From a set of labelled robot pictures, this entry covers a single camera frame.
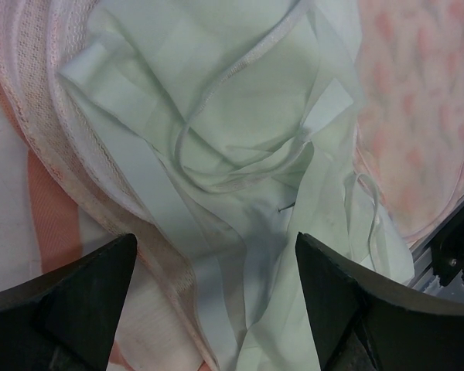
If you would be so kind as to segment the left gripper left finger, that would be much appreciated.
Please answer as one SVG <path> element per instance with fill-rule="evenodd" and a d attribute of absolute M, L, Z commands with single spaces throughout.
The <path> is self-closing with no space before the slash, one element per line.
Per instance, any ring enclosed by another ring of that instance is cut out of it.
<path fill-rule="evenodd" d="M 135 267 L 126 234 L 0 292 L 0 370 L 105 370 Z"/>

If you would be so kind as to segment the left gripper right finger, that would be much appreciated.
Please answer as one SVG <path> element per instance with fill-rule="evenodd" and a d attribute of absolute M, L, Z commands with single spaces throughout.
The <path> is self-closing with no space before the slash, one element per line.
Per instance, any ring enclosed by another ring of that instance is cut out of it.
<path fill-rule="evenodd" d="M 464 370 L 464 304 L 408 288 L 300 233 L 302 293 L 323 370 Z"/>

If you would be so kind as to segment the floral mesh laundry bag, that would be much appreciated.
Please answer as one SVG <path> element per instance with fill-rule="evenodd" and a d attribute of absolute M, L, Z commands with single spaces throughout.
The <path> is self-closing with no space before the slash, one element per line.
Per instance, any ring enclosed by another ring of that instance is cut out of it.
<path fill-rule="evenodd" d="M 31 265 L 76 260 L 98 229 L 133 233 L 138 260 L 108 367 L 221 370 L 196 309 L 190 259 L 152 220 L 62 84 L 101 1 L 0 1 L 0 108 L 26 146 Z M 353 167 L 375 182 L 411 254 L 464 193 L 464 1 L 355 1 Z"/>

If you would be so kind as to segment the light green bra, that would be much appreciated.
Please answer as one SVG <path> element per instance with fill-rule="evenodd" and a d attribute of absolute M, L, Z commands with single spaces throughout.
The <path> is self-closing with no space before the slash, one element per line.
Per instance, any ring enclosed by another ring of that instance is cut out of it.
<path fill-rule="evenodd" d="M 363 88 L 355 1 L 101 1 L 60 69 L 129 185 L 190 259 L 221 370 L 318 370 L 295 240 L 414 274 L 353 167 Z"/>

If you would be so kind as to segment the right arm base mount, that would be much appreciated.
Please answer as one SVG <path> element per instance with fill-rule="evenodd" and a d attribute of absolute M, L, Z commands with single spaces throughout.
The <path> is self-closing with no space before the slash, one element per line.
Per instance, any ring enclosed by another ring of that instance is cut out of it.
<path fill-rule="evenodd" d="M 464 205 L 455 211 L 430 242 L 432 270 L 441 286 L 459 274 L 464 281 Z"/>

